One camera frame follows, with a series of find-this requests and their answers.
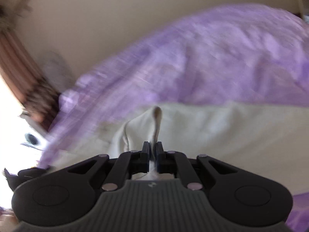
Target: ribbed gray gripper base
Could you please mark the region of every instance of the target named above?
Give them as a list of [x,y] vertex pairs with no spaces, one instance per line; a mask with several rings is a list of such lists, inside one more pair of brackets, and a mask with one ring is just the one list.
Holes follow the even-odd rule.
[[37,227],[24,222],[15,232],[291,232],[284,222],[249,228],[234,224],[210,206],[202,191],[179,179],[127,181],[122,189],[104,192],[94,208],[75,222]]

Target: purple bedspread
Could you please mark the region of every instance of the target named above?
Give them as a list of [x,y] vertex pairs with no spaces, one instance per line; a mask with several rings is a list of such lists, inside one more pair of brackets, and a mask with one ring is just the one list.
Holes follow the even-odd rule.
[[295,232],[309,228],[309,193],[293,196],[293,209],[286,224]]
[[[183,18],[103,61],[61,96],[40,166],[100,122],[143,105],[233,100],[309,106],[308,33],[293,14],[258,4]],[[303,232],[294,221],[288,224]]]

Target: bed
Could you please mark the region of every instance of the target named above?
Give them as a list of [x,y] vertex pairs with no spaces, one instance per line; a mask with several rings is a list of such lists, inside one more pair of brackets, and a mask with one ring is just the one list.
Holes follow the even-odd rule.
[[[138,126],[147,123],[145,114],[153,106],[159,105],[163,116],[172,116],[163,117],[167,132],[172,132],[179,116],[189,116],[190,107],[199,107],[202,116],[214,116],[205,118],[206,129],[199,125],[199,132],[211,130],[213,135],[200,141],[206,144],[204,153],[292,188],[294,207],[287,224],[303,232],[309,227],[309,194],[305,194],[309,153],[301,145],[307,142],[308,82],[309,26],[293,14],[240,4],[185,17],[103,61],[61,95],[40,167],[59,169],[103,150],[117,157],[128,149],[120,145],[125,123],[143,120],[132,129],[134,141],[149,136],[149,132],[138,135],[143,131]],[[190,120],[191,130],[197,128],[198,120],[194,116]],[[259,132],[243,135],[244,129]],[[237,139],[233,149],[228,146],[244,136],[246,140]],[[263,147],[258,146],[261,140],[267,141]],[[283,140],[294,147],[282,149]],[[218,146],[222,149],[211,150]],[[243,163],[241,155],[247,151]],[[284,161],[277,160],[269,175],[269,165],[278,154]],[[251,163],[257,155],[262,162]],[[289,173],[294,166],[299,168]]]

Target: purple fabric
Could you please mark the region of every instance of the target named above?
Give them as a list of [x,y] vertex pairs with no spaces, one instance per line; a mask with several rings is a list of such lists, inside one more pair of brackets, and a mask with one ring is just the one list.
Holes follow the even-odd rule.
[[[158,102],[309,106],[309,26],[258,4],[189,16],[131,45],[83,75],[61,96],[40,167],[102,121]],[[300,212],[294,218],[308,221]]]
[[296,195],[293,201],[286,224],[295,232],[305,232],[309,228],[309,193]]

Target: black plastic part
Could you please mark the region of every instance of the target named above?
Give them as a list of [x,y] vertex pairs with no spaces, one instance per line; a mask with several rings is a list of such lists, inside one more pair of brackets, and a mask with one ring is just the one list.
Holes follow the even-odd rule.
[[15,232],[292,232],[284,222],[252,228],[223,218],[203,191],[184,188],[179,179],[128,180],[104,192],[82,218],[59,227],[21,222]]
[[14,213],[19,220],[38,226],[73,222],[93,208],[103,184],[115,183],[121,188],[133,173],[148,172],[149,154],[150,145],[145,142],[142,151],[122,153],[118,159],[99,155],[29,180],[14,192]]
[[[98,197],[90,181],[107,161],[108,156],[96,156],[21,184],[12,198],[16,217],[38,226],[62,225],[82,217]],[[90,162],[93,166],[84,172]]]
[[197,157],[197,161],[201,172],[207,171],[215,181],[209,202],[226,219],[250,227],[287,219],[293,199],[281,184],[211,157]]
[[155,146],[158,173],[173,173],[186,187],[202,183],[212,207],[226,219],[249,227],[285,221],[292,209],[290,192],[281,184],[209,156],[187,159]]
[[[234,224],[265,228],[285,221],[292,209],[289,191],[272,180],[208,156],[188,159],[183,153],[165,152],[161,142],[155,144],[154,156],[159,173],[174,174],[184,187],[189,183],[202,184],[198,192],[208,198],[219,215]],[[32,179],[16,188],[12,208],[19,220],[33,225],[56,226],[76,221],[94,207],[104,192],[103,184],[114,183],[122,189],[132,174],[149,171],[149,158],[150,144],[145,142],[141,151],[122,153],[118,159],[96,156]],[[146,189],[159,189],[153,183],[145,182]]]
[[5,177],[7,178],[7,183],[12,191],[14,191],[20,184],[29,181],[33,178],[39,177],[47,173],[49,168],[29,168],[19,171],[18,175],[10,174],[7,169],[4,169]]

